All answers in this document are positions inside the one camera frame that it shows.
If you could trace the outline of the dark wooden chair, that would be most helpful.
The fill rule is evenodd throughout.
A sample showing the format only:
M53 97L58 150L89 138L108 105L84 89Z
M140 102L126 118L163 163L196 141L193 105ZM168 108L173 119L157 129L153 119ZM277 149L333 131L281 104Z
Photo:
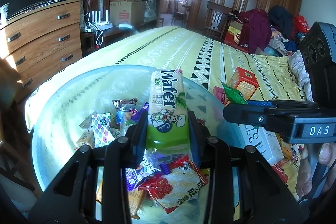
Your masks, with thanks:
M202 34L210 39L223 42L230 25L232 8L207 2L205 25Z

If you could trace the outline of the small green candy packet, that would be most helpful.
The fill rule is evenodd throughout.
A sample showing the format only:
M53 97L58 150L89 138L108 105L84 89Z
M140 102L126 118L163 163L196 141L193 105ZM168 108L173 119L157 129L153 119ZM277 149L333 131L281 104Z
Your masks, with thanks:
M225 95L224 106L227 106L229 103L239 104L239 105L247 105L248 102L241 93L240 90L232 88L226 85L224 82L220 81Z

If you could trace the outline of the white wifi router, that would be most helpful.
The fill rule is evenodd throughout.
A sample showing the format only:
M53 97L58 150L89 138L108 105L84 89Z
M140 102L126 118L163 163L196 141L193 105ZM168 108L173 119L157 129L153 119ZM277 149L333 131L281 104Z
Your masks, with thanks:
M102 11L87 12L82 16L82 32L105 31L113 28L113 24L102 19Z

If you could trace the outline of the lower cardboard box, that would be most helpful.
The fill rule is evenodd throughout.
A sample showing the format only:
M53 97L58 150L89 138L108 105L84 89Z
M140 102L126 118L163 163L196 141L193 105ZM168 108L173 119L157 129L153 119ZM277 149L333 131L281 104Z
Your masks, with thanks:
M143 24L145 2L111 2L109 7L110 22L114 26L130 24L138 26Z

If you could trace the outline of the colourful scale pattern snack packet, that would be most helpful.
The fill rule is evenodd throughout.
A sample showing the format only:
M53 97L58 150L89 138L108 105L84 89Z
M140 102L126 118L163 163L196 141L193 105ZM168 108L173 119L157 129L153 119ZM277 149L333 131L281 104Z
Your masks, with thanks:
M94 147L103 147L114 141L111 133L110 113L93 114L91 116L91 126L94 134Z

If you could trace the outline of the yellow patterned bed cover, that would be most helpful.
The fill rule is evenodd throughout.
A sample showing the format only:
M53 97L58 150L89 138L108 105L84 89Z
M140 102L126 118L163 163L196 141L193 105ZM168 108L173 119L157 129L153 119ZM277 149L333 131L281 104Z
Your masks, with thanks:
M103 67L139 65L157 69L180 69L186 79L213 95L221 81L227 83L237 67L252 72L259 83L254 100L311 100L303 59L293 56L253 55L181 27L160 27L133 35L56 73L41 84L25 105L27 129L34 132L47 99L69 80Z

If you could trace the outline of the red white rice cracker packet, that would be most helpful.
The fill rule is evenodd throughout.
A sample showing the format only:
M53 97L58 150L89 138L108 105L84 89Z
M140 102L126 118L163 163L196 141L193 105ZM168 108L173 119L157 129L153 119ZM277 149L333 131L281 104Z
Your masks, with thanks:
M197 198L198 193L209 183L189 155L183 155L163 166L169 173L157 173L138 188L147 191L167 214Z

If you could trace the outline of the purple Govini prunes packet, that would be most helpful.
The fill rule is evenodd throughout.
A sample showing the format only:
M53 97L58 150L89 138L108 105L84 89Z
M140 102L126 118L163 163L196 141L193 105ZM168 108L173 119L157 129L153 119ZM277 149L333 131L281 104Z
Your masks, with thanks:
M142 182L155 174L167 175L170 173L171 171L166 163L163 163L159 168L156 168L150 161L148 161L147 157L144 156L142 162L136 169L125 169L127 190L135 190Z

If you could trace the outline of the green Wafer packet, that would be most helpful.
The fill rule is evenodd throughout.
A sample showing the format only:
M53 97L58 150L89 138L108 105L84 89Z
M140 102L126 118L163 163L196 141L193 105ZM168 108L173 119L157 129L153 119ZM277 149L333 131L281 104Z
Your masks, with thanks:
M150 79L146 148L171 153L190 145L183 74L180 69L156 70Z

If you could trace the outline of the translucent plastic bowl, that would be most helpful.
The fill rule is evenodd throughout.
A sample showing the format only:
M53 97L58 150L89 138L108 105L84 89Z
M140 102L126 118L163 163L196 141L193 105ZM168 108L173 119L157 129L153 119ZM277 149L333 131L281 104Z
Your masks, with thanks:
M112 101L137 98L149 100L152 67L116 65L83 73L65 83L52 96L37 119L32 141L34 171L45 190L75 152L83 133L80 123L92 113L116 115ZM186 105L205 122L211 135L233 147L245 143L238 125L223 118L224 106L210 92L184 79Z

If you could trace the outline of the orange biscuit packet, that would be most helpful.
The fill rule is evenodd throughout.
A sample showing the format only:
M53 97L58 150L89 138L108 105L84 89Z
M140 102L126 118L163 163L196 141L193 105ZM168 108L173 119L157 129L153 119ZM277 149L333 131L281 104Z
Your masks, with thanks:
M145 196L145 192L143 190L132 190L128 192L128 200L129 200L129 209L130 209L130 217L132 219L140 219L137 212L142 203L142 200ZM98 188L96 192L96 219L101 221L101 204L102 204L102 180L98 183Z

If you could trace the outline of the orange red carton box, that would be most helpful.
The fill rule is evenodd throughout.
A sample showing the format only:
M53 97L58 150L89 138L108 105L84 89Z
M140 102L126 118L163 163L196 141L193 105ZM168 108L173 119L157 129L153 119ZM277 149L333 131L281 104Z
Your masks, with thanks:
M236 68L227 85L240 91L246 100L250 100L259 88L256 76L241 67Z

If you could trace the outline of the white carton box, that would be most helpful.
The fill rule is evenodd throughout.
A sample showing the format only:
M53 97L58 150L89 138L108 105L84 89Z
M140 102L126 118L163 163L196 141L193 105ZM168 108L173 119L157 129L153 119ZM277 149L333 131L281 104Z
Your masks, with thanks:
M274 165L284 158L276 134L263 127L255 128L251 125L239 125L246 145L254 146L270 164Z

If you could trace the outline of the maroon clothes pile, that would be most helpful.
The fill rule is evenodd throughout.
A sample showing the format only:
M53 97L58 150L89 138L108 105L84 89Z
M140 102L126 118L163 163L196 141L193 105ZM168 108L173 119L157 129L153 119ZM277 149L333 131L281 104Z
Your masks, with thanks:
M264 50L271 38L271 27L266 11L252 9L238 13L242 22L239 44L248 44L249 53L255 53L257 48Z

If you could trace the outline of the wooden chest of drawers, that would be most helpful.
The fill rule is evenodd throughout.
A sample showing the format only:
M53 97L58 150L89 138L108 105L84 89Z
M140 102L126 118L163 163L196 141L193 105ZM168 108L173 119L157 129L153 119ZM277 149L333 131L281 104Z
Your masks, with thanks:
M1 26L1 60L18 73L16 102L81 58L77 0L22 13Z

